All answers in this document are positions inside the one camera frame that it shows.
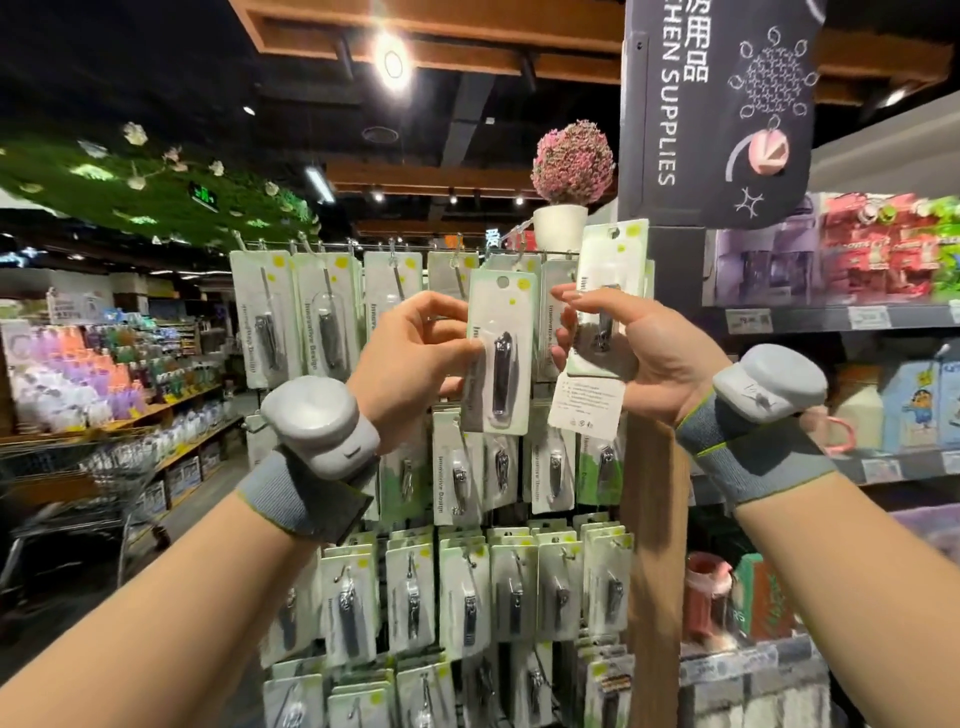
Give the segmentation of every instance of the star graphic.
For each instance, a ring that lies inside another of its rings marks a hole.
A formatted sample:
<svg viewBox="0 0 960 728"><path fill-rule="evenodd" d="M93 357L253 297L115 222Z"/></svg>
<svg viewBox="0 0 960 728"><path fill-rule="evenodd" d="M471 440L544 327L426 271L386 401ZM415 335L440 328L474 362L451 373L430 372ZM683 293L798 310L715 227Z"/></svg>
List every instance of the star graphic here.
<svg viewBox="0 0 960 728"><path fill-rule="evenodd" d="M743 192L743 202L739 205L734 205L733 209L739 211L741 209L746 209L750 211L750 217L756 217L756 212L754 212L754 205L760 202L763 199L763 195L757 195L754 197L750 194L750 187L741 187L740 191Z"/></svg>

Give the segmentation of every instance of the product tag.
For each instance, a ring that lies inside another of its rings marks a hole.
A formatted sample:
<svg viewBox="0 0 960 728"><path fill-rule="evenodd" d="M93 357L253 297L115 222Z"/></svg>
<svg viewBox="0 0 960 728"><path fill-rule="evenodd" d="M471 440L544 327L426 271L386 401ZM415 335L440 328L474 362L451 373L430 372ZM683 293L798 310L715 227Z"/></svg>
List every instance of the product tag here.
<svg viewBox="0 0 960 728"><path fill-rule="evenodd" d="M876 457L861 461L863 477L867 485L875 483L899 483L903 480L900 461L896 458Z"/></svg>
<svg viewBox="0 0 960 728"><path fill-rule="evenodd" d="M960 450L941 452L940 456L944 460L944 473L947 475L960 475Z"/></svg>
<svg viewBox="0 0 960 728"><path fill-rule="evenodd" d="M731 334L774 332L769 308L729 308L725 313Z"/></svg>
<svg viewBox="0 0 960 728"><path fill-rule="evenodd" d="M551 427L571 429L599 440L613 440L620 422L626 384L599 376L557 377L547 419Z"/></svg>
<svg viewBox="0 0 960 728"><path fill-rule="evenodd" d="M890 310L885 305L847 306L850 328L854 331L870 331L890 328Z"/></svg>

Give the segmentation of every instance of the gray wristband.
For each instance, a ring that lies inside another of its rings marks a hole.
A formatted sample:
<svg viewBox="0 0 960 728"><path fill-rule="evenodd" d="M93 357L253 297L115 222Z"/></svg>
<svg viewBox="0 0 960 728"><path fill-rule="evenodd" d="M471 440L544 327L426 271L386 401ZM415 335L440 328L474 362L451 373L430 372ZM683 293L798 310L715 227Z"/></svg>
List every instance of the gray wristband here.
<svg viewBox="0 0 960 728"><path fill-rule="evenodd" d="M796 418L756 425L713 392L680 423L677 442L729 506L795 488L836 470Z"/></svg>
<svg viewBox="0 0 960 728"><path fill-rule="evenodd" d="M364 482L377 462L374 458L351 482ZM240 481L237 492L278 528L325 544L340 544L372 501L345 482L320 479L284 447L267 455Z"/></svg>

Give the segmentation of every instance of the dark gray sign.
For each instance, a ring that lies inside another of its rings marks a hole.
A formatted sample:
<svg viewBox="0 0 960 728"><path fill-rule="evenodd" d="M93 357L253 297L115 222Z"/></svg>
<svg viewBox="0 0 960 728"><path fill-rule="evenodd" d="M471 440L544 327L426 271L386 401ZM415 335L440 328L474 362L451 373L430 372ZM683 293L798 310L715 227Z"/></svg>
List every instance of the dark gray sign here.
<svg viewBox="0 0 960 728"><path fill-rule="evenodd" d="M810 168L825 4L628 0L619 185L628 214L757 229L793 211Z"/></svg>

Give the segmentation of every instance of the pink flower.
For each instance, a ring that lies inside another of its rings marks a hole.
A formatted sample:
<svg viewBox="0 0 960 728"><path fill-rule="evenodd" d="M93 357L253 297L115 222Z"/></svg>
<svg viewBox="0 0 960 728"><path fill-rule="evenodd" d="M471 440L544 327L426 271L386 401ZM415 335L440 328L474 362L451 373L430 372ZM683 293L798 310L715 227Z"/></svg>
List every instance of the pink flower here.
<svg viewBox="0 0 960 728"><path fill-rule="evenodd" d="M589 121L546 133L537 145L530 179L551 205L595 203L613 182L607 137Z"/></svg>

